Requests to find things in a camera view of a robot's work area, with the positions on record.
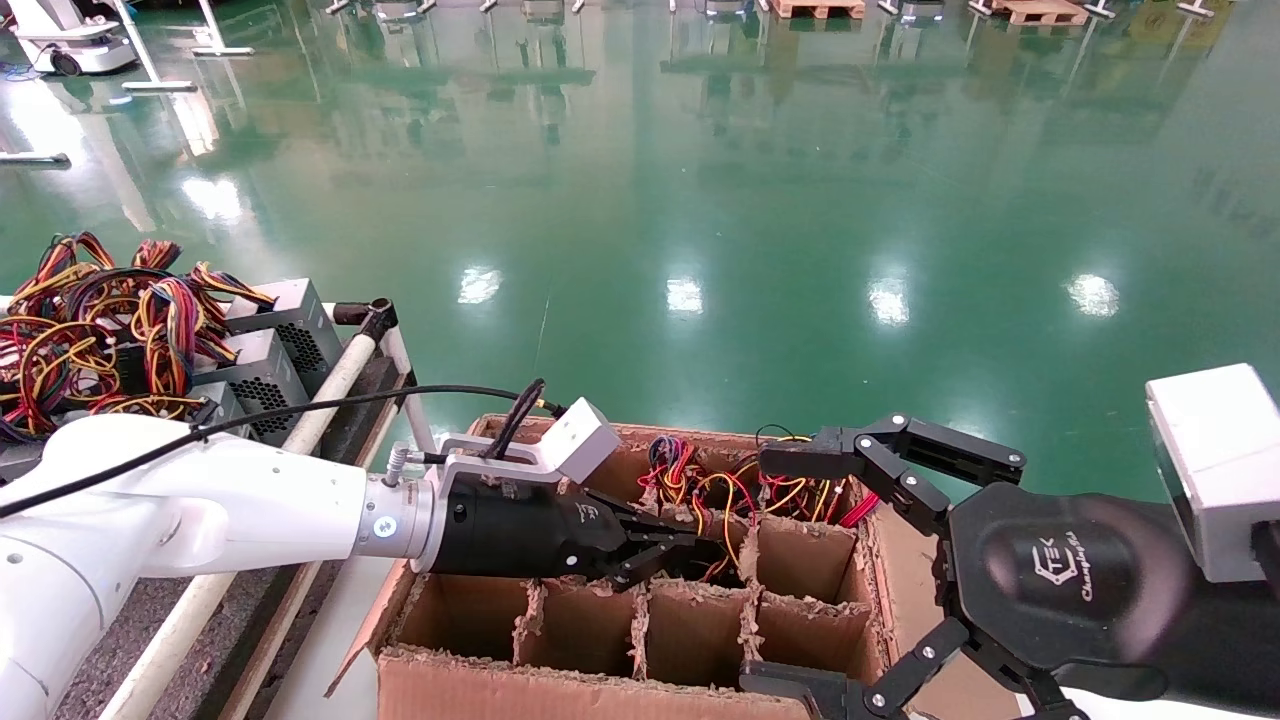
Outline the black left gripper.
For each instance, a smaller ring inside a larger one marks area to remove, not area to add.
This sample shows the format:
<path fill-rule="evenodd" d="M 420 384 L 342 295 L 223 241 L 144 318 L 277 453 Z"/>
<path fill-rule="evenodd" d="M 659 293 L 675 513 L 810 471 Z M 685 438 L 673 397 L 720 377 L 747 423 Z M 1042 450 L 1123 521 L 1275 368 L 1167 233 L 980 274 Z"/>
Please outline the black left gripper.
<path fill-rule="evenodd" d="M 457 577 L 603 578 L 614 592 L 685 579 L 701 537 L 602 492 L 456 480 L 433 573 Z"/>

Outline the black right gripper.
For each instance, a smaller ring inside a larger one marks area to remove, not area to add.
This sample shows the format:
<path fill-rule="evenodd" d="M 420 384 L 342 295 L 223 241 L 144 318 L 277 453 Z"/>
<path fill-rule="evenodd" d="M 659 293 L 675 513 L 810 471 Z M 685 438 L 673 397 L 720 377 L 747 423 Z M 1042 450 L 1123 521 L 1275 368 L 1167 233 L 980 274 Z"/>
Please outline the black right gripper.
<path fill-rule="evenodd" d="M 1021 688 L 1033 719 L 1085 717 L 1060 684 L 1135 702 L 1277 708 L 1277 598 L 1263 582 L 1208 582 L 1169 506 L 1034 495 L 1011 486 L 1027 464 L 1020 451 L 904 415 L 769 441 L 758 462 L 769 475 L 854 477 L 923 536 L 948 534 L 950 603 L 964 616 L 947 616 L 869 685 L 751 661 L 746 692 L 797 700 L 813 719 L 906 719 L 964 652 Z M 916 468 L 986 488 L 948 515 L 948 497 Z"/>

